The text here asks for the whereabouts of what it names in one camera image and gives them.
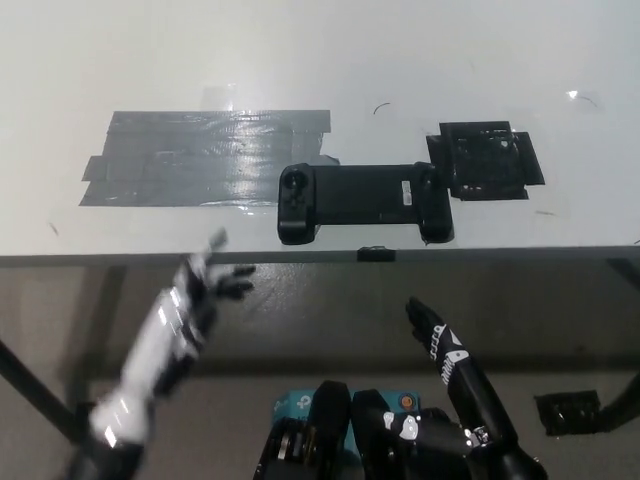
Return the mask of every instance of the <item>robotic hand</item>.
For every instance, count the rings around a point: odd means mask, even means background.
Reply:
[[[497,480],[544,480],[547,474],[518,445],[495,390],[451,328],[415,298],[407,304],[414,337],[424,345],[447,387],[462,426],[433,415],[382,414],[385,429],[421,450],[463,456]]]
[[[240,300],[253,288],[255,267],[213,265],[226,242],[224,230],[208,248],[180,266],[138,333],[120,384],[93,409],[87,438],[67,480],[129,480],[142,460],[159,398],[168,396],[190,371],[217,323],[217,303]]]

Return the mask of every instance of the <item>game controller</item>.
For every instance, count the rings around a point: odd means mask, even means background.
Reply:
[[[430,163],[291,165],[280,176],[278,236],[313,242],[319,225],[417,224],[427,243],[453,238],[449,193]]]

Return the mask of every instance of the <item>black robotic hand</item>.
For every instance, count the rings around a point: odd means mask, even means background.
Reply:
[[[414,337],[436,363],[449,398],[463,425],[460,439],[491,479],[542,480],[547,474],[518,445],[518,435],[496,391],[451,328],[416,298],[406,307]],[[429,428],[417,422],[415,440],[426,442]],[[455,440],[455,435],[448,438]],[[463,445],[453,441],[452,445]]]

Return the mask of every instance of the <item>white table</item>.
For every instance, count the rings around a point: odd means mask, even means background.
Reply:
[[[633,255],[639,13],[599,0],[5,2],[1,262],[150,261],[201,248],[219,226],[233,261],[354,260],[373,245],[413,260]],[[425,135],[439,122],[509,120],[531,134],[547,184],[527,187],[528,201],[452,199],[455,239],[429,246],[407,225],[323,226],[313,243],[286,247],[275,208],[78,206],[115,110],[229,100],[329,109],[323,153],[343,164],[428,161]]]

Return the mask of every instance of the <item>gray floor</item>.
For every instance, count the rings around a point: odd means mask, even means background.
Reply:
[[[119,274],[0,271],[0,336],[61,397],[112,385],[172,269],[130,270],[116,303]],[[198,375],[160,409],[141,478],[251,478],[272,402],[324,378],[412,388],[423,405],[449,409],[403,315],[411,294],[490,367],[522,443],[552,478],[640,478],[640,421],[611,434],[547,438],[533,403],[535,394],[591,388],[606,403],[640,364],[640,295],[603,262],[264,265],[256,287],[224,309]],[[0,478],[56,478],[70,451],[63,439],[3,381],[0,406]]]

